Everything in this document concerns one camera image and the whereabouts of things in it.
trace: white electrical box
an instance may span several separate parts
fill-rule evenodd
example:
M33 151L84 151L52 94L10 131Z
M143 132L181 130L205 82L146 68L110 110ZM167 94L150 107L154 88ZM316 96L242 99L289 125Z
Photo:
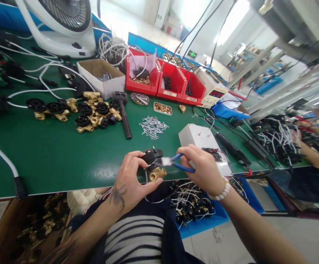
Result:
M222 152L211 130L204 126L188 124L179 132L179 139L182 147L186 147L188 144L193 144L199 148L219 149ZM222 156L222 161L216 162L219 172L222 176L233 176L228 165L228 158L225 154L220 155Z
M216 83L212 76L206 73L205 69L200 69L196 76L206 88L201 102L203 105L199 107L210 109L223 97L223 95L229 92L228 88L222 83Z

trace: red storage bin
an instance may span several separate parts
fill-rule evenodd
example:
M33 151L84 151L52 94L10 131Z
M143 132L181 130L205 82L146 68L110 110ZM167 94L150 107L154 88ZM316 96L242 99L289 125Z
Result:
M184 74L181 72L180 67L174 64L168 63L164 60L159 59L160 67L163 66L162 72L160 74L160 79L158 83L157 96L180 101L182 99L183 93L185 93L188 81L186 80ZM162 88L162 79L164 77L170 77L171 91Z
M143 56L144 53L137 49L130 48L134 56ZM148 95L156 95L158 89L158 83L160 80L160 66L158 62L156 67L149 74L149 81L151 85L135 82L130 77L130 56L126 58L126 89L130 91L140 92Z
M206 91L206 87L203 85L203 83L200 81L200 79L197 78L197 76L194 73L188 72L185 75L185 73L188 70L185 70L183 68L180 68L180 70L186 77L187 84L189 84L191 74L193 74L191 77L191 84L190 84L192 96L187 95L185 93L186 92L185 90L184 93L182 94L182 98L180 102L186 103L189 105L202 105L201 102L204 96L204 92Z

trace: fan grille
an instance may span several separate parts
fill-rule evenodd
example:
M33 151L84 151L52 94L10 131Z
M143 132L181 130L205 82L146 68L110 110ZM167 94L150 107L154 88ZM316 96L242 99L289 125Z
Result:
M62 26L82 32L91 21L89 0L38 0L47 12Z

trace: black rubber mallet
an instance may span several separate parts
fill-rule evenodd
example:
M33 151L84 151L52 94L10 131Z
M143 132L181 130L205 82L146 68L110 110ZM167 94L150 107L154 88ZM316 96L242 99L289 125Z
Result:
M125 111L125 107L124 107L124 105L126 105L126 103L127 103L127 94L124 92L113 92L112 98L113 98L113 101L118 102L120 105L120 110L122 113L126 139L132 139L133 135L131 133L129 120L127 119L126 111Z

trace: white fan stand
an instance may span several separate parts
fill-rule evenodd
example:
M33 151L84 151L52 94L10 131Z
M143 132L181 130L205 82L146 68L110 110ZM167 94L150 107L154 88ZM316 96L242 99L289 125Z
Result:
M53 31L39 31L24 0L16 0L38 46L55 55L69 55L72 58L88 58L95 55L96 42L91 19L86 30L71 31L59 24L37 0L26 0L31 11Z

